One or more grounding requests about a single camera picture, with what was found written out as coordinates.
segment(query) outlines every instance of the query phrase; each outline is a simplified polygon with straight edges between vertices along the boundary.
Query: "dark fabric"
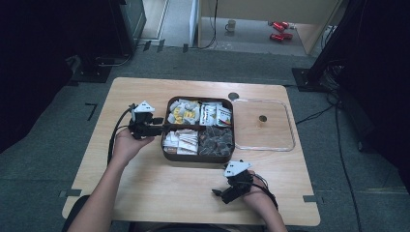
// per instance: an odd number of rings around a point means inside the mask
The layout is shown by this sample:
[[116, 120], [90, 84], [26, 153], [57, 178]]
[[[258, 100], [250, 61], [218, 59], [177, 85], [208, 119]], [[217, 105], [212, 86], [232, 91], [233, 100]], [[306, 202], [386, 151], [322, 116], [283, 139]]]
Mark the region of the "dark fabric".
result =
[[88, 197], [90, 197], [90, 195], [83, 195], [75, 202], [72, 210], [70, 211], [69, 216], [66, 219], [66, 222], [64, 223], [63, 229], [61, 231], [66, 232], [69, 230], [70, 225], [72, 225], [75, 217], [78, 215], [79, 211], [82, 209], [85, 202], [87, 202]]

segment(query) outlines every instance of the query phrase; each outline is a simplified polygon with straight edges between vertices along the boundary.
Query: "person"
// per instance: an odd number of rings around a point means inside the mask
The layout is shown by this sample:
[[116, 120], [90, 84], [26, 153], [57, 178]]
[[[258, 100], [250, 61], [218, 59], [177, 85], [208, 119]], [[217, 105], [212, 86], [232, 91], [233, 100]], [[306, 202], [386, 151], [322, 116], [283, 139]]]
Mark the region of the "person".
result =
[[[96, 188], [87, 197], [79, 212], [75, 213], [73, 221], [67, 225], [68, 231], [109, 231], [115, 198], [124, 169], [139, 150], [153, 140], [154, 137], [134, 139], [128, 129], [121, 130], [116, 135], [111, 162]], [[253, 180], [255, 184], [265, 186], [258, 178], [254, 177]], [[287, 231], [271, 198], [260, 188], [251, 187], [250, 192], [244, 195], [244, 201], [264, 219], [269, 232]]]

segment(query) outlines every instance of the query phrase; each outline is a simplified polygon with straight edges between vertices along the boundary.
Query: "plastic lid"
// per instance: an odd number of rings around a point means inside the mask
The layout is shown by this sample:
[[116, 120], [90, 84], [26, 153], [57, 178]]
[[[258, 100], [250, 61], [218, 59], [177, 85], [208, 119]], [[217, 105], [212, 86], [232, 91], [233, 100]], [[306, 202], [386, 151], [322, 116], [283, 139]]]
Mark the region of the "plastic lid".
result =
[[289, 152], [295, 137], [289, 113], [282, 101], [232, 100], [235, 145], [238, 149]]

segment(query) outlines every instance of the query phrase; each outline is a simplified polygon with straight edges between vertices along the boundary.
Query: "light wood tabletop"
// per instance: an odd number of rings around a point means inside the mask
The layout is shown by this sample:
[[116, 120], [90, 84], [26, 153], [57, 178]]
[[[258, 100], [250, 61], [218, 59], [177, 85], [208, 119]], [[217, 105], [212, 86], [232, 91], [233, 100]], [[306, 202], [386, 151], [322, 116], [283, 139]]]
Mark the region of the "light wood tabletop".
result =
[[[168, 101], [176, 96], [228, 99], [231, 92], [244, 99], [277, 100], [288, 109], [295, 147], [290, 152], [235, 149], [231, 160], [250, 162], [269, 183], [279, 212], [287, 225], [315, 226], [320, 222], [312, 196], [308, 170], [286, 89], [278, 85], [240, 84], [168, 79], [125, 78], [113, 81], [102, 113], [73, 182], [72, 189], [90, 194], [106, 168], [110, 136], [121, 114], [132, 103], [147, 101], [156, 108], [154, 117], [165, 117]], [[127, 125], [128, 114], [121, 125]], [[223, 165], [177, 162], [166, 159], [158, 136], [127, 166], [114, 207], [115, 220], [219, 224], [263, 224], [242, 198], [224, 204], [212, 189], [227, 189]], [[66, 218], [79, 196], [69, 196], [63, 209]]]

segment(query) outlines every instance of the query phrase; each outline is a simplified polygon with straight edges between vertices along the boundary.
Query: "wooden table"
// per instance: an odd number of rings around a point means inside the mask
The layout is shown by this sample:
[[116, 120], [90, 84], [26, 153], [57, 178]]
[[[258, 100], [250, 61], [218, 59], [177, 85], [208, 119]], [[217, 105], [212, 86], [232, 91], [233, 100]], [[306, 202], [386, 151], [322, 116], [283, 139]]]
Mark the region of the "wooden table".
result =
[[[269, 183], [277, 197], [285, 224], [317, 225], [320, 222], [304, 154], [284, 87], [166, 79], [116, 78], [106, 98], [73, 189], [90, 194], [106, 168], [108, 141], [121, 114], [131, 103], [147, 101], [164, 117], [168, 101], [175, 96], [223, 98], [231, 92], [246, 99], [272, 99], [287, 104], [296, 146], [291, 152], [236, 149], [232, 160], [244, 160]], [[131, 118], [126, 116], [122, 125]], [[161, 151], [161, 138], [144, 147], [127, 166], [114, 208], [115, 220], [221, 224], [263, 224], [239, 198], [225, 205], [211, 189], [227, 189], [223, 166], [216, 163], [169, 161]], [[66, 218], [79, 197], [70, 196], [63, 209]]]
[[[217, 0], [197, 0], [198, 46], [201, 17], [214, 17]], [[297, 23], [305, 52], [310, 54], [337, 13], [342, 0], [219, 0], [218, 18]]]

